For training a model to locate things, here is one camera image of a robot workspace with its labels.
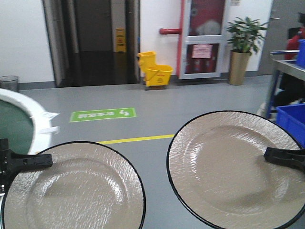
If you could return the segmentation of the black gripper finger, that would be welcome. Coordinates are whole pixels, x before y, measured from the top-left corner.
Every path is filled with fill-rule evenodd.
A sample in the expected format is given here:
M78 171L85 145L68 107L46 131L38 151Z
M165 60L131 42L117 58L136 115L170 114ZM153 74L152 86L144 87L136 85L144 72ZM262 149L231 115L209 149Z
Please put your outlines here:
M48 168L53 164L51 154L22 155L9 148L8 139L0 140L0 175L9 177L20 171Z
M288 150L268 147L264 153L264 159L272 164L290 167L293 169L305 169L305 150Z

